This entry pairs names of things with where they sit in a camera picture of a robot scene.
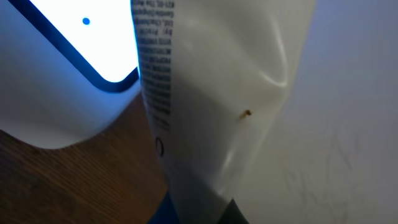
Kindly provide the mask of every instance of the plastic packaging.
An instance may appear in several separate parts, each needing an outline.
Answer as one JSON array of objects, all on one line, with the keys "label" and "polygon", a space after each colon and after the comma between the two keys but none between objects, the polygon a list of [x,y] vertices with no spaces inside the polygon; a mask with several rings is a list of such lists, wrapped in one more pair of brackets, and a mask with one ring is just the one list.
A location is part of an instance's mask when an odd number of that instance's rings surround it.
[{"label": "plastic packaging", "polygon": [[181,223],[216,223],[288,97],[315,0],[133,0],[147,117]]}]

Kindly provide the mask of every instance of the illuminated screen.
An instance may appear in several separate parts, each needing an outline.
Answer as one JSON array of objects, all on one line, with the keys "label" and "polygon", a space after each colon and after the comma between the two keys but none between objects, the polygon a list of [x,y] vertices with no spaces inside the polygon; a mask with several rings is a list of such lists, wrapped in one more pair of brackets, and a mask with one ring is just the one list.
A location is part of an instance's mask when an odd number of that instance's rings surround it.
[{"label": "illuminated screen", "polygon": [[137,66],[130,0],[30,0],[107,81]]}]

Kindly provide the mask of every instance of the wood grain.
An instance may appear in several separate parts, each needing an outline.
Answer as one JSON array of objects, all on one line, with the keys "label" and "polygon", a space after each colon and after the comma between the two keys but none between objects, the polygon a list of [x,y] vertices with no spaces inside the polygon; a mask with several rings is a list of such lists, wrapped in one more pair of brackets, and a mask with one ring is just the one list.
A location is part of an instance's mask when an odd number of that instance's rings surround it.
[{"label": "wood grain", "polygon": [[146,223],[166,190],[141,96],[105,132],[65,149],[0,132],[0,223]]}]

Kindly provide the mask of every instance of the circular symbol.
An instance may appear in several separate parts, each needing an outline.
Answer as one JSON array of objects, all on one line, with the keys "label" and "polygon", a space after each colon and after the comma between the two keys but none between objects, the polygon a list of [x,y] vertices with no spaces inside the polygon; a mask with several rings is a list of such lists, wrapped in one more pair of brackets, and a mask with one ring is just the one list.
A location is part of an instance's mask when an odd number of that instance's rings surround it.
[{"label": "circular symbol", "polygon": [[90,20],[86,17],[86,18],[83,18],[83,24],[84,25],[88,25],[88,24],[90,24]]},{"label": "circular symbol", "polygon": [[162,140],[160,140],[160,138],[156,138],[155,146],[156,146],[156,151],[157,151],[158,155],[163,156],[164,147],[163,147],[163,142],[162,142]]}]

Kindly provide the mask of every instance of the small brown insect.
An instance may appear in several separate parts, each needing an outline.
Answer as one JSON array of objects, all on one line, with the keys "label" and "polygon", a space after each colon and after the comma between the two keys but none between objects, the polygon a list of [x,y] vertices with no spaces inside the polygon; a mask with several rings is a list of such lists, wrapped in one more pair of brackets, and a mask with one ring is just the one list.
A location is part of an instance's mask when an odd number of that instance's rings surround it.
[{"label": "small brown insect", "polygon": [[243,114],[241,116],[239,116],[239,119],[244,119],[245,117],[250,116],[250,115],[251,115],[251,111],[250,110],[245,110],[243,112]]}]

